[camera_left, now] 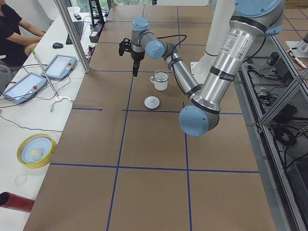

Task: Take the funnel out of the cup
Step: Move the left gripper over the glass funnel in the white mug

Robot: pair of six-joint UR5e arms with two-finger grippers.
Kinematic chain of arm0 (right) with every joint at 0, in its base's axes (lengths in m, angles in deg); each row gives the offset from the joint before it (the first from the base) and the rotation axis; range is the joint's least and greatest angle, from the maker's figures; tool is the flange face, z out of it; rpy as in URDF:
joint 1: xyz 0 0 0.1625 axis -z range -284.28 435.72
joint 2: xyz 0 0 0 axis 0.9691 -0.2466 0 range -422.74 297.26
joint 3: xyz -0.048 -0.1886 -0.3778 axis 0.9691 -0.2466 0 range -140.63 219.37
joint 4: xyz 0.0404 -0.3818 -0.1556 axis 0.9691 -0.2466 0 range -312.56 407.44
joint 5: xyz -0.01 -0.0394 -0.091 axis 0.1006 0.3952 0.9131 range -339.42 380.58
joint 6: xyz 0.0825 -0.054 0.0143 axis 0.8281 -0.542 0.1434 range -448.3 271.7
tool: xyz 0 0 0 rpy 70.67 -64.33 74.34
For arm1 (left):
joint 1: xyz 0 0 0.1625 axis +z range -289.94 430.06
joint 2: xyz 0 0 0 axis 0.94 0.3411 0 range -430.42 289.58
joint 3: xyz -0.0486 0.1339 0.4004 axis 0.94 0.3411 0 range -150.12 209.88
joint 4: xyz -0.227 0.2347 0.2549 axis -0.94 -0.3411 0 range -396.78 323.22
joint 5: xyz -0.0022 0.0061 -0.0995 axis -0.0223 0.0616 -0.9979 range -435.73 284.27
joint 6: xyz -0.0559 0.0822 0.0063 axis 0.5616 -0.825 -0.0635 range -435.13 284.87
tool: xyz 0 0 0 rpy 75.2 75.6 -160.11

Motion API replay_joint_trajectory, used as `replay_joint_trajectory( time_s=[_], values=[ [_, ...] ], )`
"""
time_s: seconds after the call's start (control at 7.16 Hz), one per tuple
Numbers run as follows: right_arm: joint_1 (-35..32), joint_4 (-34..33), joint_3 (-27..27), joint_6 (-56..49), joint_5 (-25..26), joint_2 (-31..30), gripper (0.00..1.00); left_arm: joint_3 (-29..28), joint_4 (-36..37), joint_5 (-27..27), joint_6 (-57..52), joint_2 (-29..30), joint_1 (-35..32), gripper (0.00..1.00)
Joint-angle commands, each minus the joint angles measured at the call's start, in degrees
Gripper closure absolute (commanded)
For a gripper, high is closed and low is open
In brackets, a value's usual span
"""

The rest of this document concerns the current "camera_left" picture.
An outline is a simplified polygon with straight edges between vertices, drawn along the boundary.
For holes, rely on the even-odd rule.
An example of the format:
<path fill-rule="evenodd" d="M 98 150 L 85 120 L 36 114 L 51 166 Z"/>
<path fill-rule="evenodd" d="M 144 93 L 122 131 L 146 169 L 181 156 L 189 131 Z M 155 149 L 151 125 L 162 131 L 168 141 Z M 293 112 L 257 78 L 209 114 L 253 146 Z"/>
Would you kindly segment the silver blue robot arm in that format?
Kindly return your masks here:
<path fill-rule="evenodd" d="M 180 127 L 190 136 L 201 136 L 218 124 L 220 102 L 255 40 L 281 32 L 284 6 L 283 0 L 219 0 L 211 25 L 219 31 L 218 53 L 203 84 L 194 78 L 176 47 L 149 30 L 146 18 L 134 18 L 129 49 L 133 75 L 137 75 L 144 56 L 164 59 L 191 100 L 191 105 L 180 112 Z"/>

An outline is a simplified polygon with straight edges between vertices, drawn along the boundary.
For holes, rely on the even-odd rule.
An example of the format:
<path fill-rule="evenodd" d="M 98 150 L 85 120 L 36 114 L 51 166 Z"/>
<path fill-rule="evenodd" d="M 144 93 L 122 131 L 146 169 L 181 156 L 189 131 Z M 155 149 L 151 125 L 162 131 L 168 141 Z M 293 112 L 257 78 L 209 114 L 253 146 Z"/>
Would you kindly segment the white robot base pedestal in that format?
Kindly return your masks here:
<path fill-rule="evenodd" d="M 212 0 L 210 6 L 213 12 L 213 20 L 207 39 L 205 53 L 198 62 L 191 62 L 191 73 L 198 83 L 204 83 L 207 74 L 230 30 L 229 20 L 234 12 L 235 1 Z"/>

